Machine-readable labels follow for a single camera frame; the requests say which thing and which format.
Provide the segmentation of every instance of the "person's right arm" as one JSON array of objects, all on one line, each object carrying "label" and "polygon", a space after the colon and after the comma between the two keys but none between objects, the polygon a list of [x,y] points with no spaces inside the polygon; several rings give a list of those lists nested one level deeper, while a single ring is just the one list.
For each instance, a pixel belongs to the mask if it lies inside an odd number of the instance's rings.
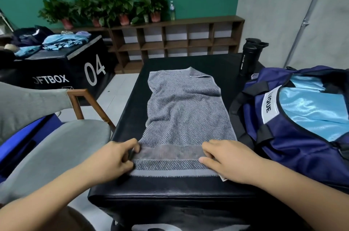
[{"label": "person's right arm", "polygon": [[207,157],[201,163],[229,180],[263,189],[316,231],[349,230],[349,195],[261,158],[237,141],[210,140],[202,148]]}]

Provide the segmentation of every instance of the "chair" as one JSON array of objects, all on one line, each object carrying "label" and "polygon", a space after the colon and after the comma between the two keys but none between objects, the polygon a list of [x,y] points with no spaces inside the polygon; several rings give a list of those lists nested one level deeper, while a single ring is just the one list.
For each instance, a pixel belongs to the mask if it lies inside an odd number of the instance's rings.
[{"label": "chair", "polygon": [[[84,96],[103,121],[84,120],[77,96]],[[114,124],[87,89],[33,90],[0,82],[0,145],[33,121],[73,108],[78,120],[48,135],[0,185],[0,203],[9,203],[41,188],[105,145]]]}]

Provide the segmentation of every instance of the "person's left arm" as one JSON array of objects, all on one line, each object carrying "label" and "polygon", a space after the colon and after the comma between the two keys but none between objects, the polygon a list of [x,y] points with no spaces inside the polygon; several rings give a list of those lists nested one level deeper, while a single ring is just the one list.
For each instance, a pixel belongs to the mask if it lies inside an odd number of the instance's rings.
[{"label": "person's left arm", "polygon": [[133,168],[128,150],[140,151],[136,139],[109,142],[80,165],[64,172],[25,198],[0,209],[1,231],[34,231],[43,226],[74,198],[94,185],[121,176]]}]

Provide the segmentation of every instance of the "gray striped towel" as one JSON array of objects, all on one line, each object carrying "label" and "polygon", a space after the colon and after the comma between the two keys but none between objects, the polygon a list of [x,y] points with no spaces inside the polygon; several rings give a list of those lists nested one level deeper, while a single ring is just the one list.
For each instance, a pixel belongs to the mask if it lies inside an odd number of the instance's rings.
[{"label": "gray striped towel", "polygon": [[146,130],[134,156],[134,176],[217,176],[198,162],[201,144],[236,140],[228,112],[213,77],[192,67],[150,72]]}]

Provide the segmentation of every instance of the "white tile floor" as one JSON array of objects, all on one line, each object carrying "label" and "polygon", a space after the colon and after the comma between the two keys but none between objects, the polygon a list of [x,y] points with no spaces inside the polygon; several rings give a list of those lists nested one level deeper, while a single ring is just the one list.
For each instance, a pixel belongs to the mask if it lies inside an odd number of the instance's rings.
[{"label": "white tile floor", "polygon": [[[99,105],[115,125],[119,122],[137,78],[138,74],[115,75],[97,99]],[[101,119],[92,106],[82,106],[81,109],[85,119]],[[65,109],[59,115],[59,119],[62,122],[69,122],[76,120],[76,116],[73,109]],[[87,200],[87,194],[88,191],[82,193],[69,203],[69,206],[81,212],[96,231],[110,231],[112,218],[91,204]]]}]

